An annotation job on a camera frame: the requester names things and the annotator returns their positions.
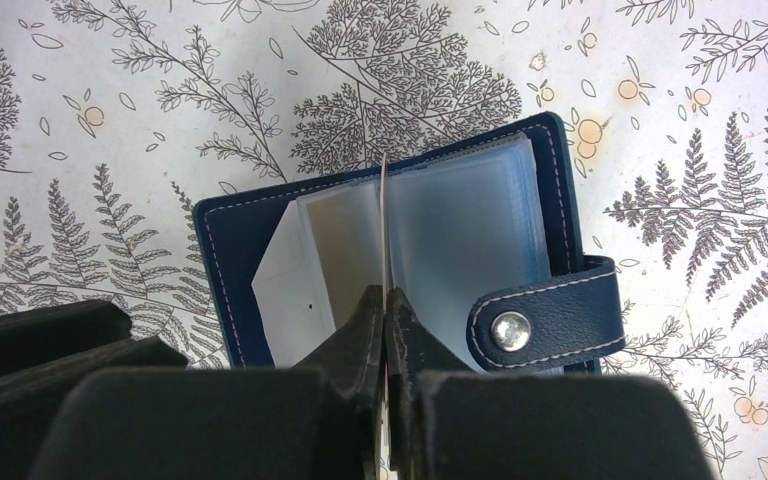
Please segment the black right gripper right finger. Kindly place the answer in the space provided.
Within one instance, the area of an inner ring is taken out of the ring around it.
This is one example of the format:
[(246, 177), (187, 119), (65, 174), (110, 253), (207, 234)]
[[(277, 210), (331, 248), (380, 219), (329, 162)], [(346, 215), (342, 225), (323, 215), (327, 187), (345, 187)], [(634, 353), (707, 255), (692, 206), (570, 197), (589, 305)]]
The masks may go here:
[(402, 479), (709, 479), (675, 395), (643, 376), (480, 374), (386, 297), (390, 464)]

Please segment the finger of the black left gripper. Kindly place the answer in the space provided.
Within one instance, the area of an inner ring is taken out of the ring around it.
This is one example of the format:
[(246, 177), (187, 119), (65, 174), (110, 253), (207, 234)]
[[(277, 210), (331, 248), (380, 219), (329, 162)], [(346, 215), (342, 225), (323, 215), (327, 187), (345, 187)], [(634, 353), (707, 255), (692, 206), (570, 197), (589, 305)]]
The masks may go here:
[(107, 367), (184, 367), (156, 336), (134, 339), (132, 321), (104, 300), (0, 315), (0, 479), (23, 479), (64, 398)]

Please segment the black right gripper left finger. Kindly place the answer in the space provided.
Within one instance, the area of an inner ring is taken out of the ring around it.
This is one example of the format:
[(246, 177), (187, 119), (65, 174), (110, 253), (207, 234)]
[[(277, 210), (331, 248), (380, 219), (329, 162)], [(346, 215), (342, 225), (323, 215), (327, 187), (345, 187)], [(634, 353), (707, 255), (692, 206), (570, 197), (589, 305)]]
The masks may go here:
[(67, 396), (33, 479), (375, 479), (383, 290), (289, 368), (107, 368)]

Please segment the blue leather card holder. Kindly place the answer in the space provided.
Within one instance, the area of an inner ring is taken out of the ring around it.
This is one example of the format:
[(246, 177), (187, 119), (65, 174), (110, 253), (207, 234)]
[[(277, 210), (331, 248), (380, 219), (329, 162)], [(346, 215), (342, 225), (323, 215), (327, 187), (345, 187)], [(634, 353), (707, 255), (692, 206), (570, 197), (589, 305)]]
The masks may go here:
[[(388, 165), (390, 289), (479, 372), (595, 371), (626, 343), (614, 261), (583, 251), (561, 118)], [(231, 363), (289, 367), (382, 286), (380, 166), (193, 208)]]

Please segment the gold credit card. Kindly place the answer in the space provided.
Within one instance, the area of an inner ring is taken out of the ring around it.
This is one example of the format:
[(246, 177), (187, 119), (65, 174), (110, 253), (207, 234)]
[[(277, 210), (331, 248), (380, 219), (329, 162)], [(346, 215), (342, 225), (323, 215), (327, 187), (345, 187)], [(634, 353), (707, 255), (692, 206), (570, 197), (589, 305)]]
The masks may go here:
[(390, 291), (390, 273), (389, 273), (389, 247), (388, 247), (388, 226), (386, 212), (386, 180), (388, 159), (386, 155), (382, 156), (379, 175), (379, 227), (380, 227), (380, 258), (382, 273), (382, 291), (383, 296), (387, 297)]

